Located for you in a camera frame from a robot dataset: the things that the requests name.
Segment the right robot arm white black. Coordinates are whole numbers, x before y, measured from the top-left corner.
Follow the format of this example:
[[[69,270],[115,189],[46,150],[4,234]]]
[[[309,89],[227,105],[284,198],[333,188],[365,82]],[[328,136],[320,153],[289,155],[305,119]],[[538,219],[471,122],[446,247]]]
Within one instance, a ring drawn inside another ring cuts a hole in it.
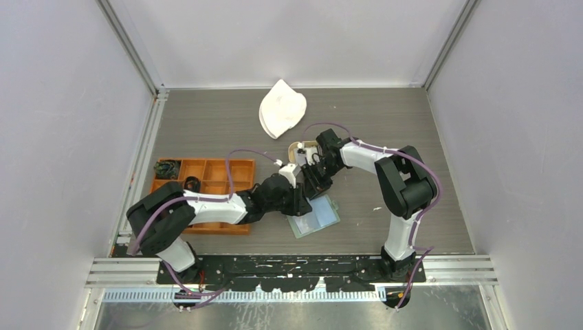
[[[419,220],[439,196],[435,175],[418,150],[367,144],[354,137],[340,139],[333,129],[316,138],[301,166],[305,195],[313,199],[330,189],[333,176],[345,168],[359,168],[376,175],[382,199],[391,213],[388,238],[381,248],[382,275],[399,282],[413,266],[417,253],[415,237]]]

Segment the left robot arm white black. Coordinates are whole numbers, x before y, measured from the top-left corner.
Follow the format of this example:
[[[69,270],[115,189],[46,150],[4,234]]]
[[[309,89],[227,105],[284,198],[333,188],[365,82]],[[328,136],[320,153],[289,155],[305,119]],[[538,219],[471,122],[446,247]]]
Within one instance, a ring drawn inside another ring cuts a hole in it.
[[[303,216],[312,211],[302,184],[273,174],[260,184],[232,195],[209,195],[183,189],[170,181],[132,205],[126,218],[136,237],[132,253],[157,256],[181,282],[191,284],[201,273],[195,252],[181,235],[193,224],[243,225],[270,212]]]

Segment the green card holder wallet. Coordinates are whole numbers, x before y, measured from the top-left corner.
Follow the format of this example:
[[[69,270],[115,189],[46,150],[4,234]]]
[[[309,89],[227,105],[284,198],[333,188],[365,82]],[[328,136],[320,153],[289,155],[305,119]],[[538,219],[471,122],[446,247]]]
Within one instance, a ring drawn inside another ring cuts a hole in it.
[[[328,195],[309,202],[312,211],[303,216],[287,216],[291,230],[297,239],[313,234],[340,222],[338,204]]]

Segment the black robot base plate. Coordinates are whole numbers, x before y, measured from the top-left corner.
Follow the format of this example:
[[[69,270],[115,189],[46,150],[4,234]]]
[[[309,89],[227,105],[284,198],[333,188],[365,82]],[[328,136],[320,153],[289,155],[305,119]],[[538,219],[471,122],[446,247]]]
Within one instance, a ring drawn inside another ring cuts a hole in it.
[[[319,282],[327,292],[367,292],[388,283],[400,287],[412,278],[424,282],[426,275],[415,269],[391,269],[380,255],[202,255],[186,271],[177,274],[184,285],[204,285],[233,292],[311,292]]]

